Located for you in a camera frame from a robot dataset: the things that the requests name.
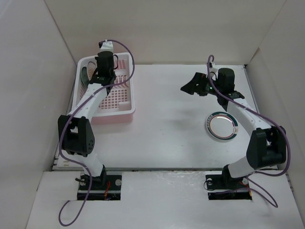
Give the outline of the orange sunburst plate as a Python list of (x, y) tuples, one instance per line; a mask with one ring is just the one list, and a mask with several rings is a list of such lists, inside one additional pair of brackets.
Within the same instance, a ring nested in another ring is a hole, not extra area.
[(96, 69), (96, 63), (95, 62), (92, 62), (92, 61), (89, 61), (87, 63), (87, 75), (88, 75), (88, 79), (89, 81), (91, 80), (92, 76), (94, 75), (94, 71)]

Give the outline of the blue floral plate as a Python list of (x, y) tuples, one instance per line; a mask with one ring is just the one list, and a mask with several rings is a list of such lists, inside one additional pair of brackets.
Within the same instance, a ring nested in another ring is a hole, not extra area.
[(87, 89), (90, 81), (88, 77), (87, 67), (82, 67), (80, 79), (82, 85)]

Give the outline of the green red rimmed plate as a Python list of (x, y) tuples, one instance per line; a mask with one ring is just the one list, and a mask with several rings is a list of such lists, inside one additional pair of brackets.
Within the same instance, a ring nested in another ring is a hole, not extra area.
[(231, 141), (239, 130), (237, 120), (227, 112), (213, 112), (205, 121), (205, 129), (217, 141)]

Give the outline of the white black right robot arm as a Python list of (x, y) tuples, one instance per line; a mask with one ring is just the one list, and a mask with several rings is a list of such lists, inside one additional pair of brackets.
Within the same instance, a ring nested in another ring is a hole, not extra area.
[(240, 189), (243, 180), (253, 173), (261, 173), (262, 168), (280, 164), (289, 166), (291, 149), (285, 129), (251, 109), (245, 97), (235, 90), (232, 69), (220, 68), (215, 79), (210, 73), (195, 73), (181, 91), (190, 95), (216, 96), (224, 112), (216, 112), (215, 116), (235, 118), (249, 134), (250, 141), (243, 158), (225, 165), (221, 174), (206, 176), (208, 190)]

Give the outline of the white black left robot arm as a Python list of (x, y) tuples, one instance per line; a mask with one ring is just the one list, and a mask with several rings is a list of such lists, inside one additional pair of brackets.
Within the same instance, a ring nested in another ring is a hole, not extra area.
[(101, 101), (114, 86), (116, 75), (113, 58), (112, 51), (102, 51), (95, 56), (97, 68), (85, 94), (68, 115), (61, 115), (58, 119), (60, 150), (64, 150), (71, 158), (62, 157), (82, 166), (88, 176), (85, 181), (89, 181), (95, 189), (105, 187), (107, 172), (93, 152), (95, 137), (91, 120)]

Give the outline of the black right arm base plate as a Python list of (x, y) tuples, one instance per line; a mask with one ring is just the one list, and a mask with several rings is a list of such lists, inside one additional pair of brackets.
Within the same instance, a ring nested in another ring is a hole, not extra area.
[(209, 200), (252, 200), (246, 177), (227, 180), (221, 174), (206, 174), (205, 189)]

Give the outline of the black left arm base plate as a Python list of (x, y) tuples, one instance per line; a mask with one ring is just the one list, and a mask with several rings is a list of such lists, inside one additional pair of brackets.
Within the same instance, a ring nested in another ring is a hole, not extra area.
[[(89, 188), (89, 176), (81, 175), (76, 178), (79, 182), (77, 200), (84, 200)], [(121, 200), (122, 175), (107, 175), (106, 183), (101, 185), (97, 181), (92, 182), (87, 200), (112, 201)]]

